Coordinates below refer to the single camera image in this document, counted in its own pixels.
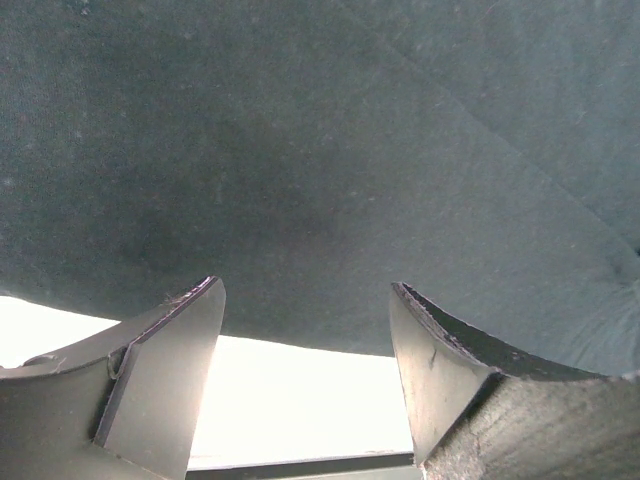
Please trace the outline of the black t shirt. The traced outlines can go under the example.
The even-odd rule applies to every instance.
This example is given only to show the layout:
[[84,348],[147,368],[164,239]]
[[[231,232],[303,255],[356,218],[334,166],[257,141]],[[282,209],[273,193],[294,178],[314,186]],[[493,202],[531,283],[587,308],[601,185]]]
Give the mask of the black t shirt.
[[1,290],[388,355],[391,285],[639,366],[635,1],[5,1]]

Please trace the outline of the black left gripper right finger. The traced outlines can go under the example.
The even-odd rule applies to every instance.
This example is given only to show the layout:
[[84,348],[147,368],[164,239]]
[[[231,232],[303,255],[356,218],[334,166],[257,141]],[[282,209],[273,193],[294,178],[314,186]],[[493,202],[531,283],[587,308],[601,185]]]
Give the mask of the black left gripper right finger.
[[639,376],[520,350],[404,283],[390,328],[414,462],[427,479],[635,479]]

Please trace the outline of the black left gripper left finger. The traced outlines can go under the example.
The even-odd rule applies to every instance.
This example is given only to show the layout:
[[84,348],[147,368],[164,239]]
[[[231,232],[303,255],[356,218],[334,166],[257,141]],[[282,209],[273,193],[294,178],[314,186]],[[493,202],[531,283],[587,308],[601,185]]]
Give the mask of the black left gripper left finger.
[[5,479],[182,479],[226,291],[207,277],[131,320],[1,372]]

